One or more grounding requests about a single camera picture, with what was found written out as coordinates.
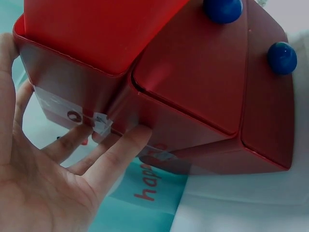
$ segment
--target blue knob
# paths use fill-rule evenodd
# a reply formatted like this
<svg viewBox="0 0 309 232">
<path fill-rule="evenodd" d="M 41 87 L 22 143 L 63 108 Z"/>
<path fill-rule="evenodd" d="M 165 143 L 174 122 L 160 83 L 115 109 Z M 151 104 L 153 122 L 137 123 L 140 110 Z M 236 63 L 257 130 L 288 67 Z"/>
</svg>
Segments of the blue knob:
<svg viewBox="0 0 309 232">
<path fill-rule="evenodd" d="M 227 24 L 241 16 L 243 4 L 241 0 L 204 0 L 203 9 L 211 21 Z"/>
<path fill-rule="evenodd" d="M 296 52 L 285 42 L 273 44 L 268 50 L 267 59 L 273 72 L 279 75 L 291 74 L 297 66 Z"/>
</svg>

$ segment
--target white surface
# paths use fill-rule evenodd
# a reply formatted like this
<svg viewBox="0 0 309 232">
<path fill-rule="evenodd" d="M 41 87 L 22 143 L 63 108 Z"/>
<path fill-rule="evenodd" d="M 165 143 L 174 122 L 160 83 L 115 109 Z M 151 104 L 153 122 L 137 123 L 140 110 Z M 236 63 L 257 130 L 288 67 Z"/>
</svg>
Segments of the white surface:
<svg viewBox="0 0 309 232">
<path fill-rule="evenodd" d="M 290 171 L 191 176 L 172 232 L 309 232 L 309 33 L 290 36 L 298 67 Z"/>
</svg>

